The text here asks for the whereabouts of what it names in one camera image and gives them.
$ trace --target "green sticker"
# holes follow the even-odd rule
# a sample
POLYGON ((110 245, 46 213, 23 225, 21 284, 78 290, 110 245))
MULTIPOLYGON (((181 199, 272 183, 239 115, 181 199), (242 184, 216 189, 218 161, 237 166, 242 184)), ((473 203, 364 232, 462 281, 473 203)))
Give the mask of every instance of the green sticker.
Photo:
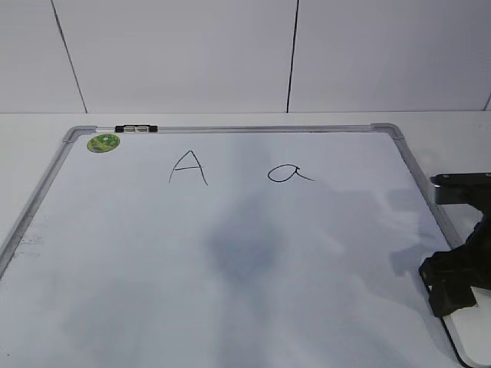
POLYGON ((87 148, 95 153, 104 153, 114 150, 119 145, 120 137, 114 134, 101 134, 89 140, 87 148))

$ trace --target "tile grout line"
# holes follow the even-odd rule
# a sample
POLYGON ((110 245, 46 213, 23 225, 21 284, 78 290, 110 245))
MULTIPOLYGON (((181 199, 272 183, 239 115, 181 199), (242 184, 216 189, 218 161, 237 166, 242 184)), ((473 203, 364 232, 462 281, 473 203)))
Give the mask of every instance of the tile grout line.
POLYGON ((286 113, 290 112, 290 94, 292 92, 292 77, 293 77, 293 57, 295 56, 295 44, 297 41, 297 24, 298 24, 298 7, 300 0, 297 0, 297 8, 295 10, 295 25, 293 28, 293 42, 292 42, 292 59, 290 60, 290 77, 288 79, 288 95, 286 97, 286 113))
POLYGON ((489 102, 491 101, 491 93, 489 94, 488 100, 486 102, 486 105, 484 105, 483 111, 488 110, 489 107, 489 102))
POLYGON ((58 26, 58 31, 60 32, 61 40, 63 41, 64 49, 67 52, 68 61, 70 62, 70 66, 71 66, 71 71, 74 74, 75 83, 77 84, 78 94, 80 95, 80 98, 82 100, 82 104, 84 105, 84 111, 85 111, 85 113, 87 113, 87 106, 85 105, 84 96, 82 95, 82 90, 80 89, 80 84, 78 83, 78 78, 77 78, 77 75, 75 74, 74 63, 71 61, 70 52, 68 51, 67 42, 64 38, 63 30, 61 29, 60 19, 58 18, 58 13, 56 12, 56 8, 54 6, 53 0, 51 0, 51 7, 53 8, 54 18, 56 19, 56 24, 58 26))

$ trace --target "whiteboard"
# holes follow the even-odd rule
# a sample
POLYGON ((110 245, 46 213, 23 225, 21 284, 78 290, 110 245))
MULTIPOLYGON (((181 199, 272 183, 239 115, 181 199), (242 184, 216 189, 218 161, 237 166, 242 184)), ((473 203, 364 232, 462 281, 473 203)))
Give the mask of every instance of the whiteboard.
POLYGON ((457 365, 417 275, 448 244, 391 136, 179 131, 68 139, 0 281, 0 366, 457 365))

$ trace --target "black clamp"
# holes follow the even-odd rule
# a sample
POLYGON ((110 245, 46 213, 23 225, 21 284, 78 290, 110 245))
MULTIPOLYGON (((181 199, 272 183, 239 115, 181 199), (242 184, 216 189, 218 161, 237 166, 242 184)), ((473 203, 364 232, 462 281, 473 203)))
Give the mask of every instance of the black clamp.
POLYGON ((483 213, 463 245, 437 251, 420 266, 433 314, 444 317, 477 304, 471 287, 491 290, 491 174, 443 174, 431 180, 436 204, 465 203, 483 213))

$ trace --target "black bracket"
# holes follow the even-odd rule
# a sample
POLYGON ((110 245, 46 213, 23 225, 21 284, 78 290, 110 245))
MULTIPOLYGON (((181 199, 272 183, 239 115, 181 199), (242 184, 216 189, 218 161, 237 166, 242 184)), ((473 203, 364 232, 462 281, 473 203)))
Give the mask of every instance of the black bracket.
POLYGON ((444 317, 477 304, 471 287, 491 290, 491 173, 442 174, 431 181, 436 204, 466 203, 483 213, 463 245, 437 251, 420 266, 433 314, 444 317))

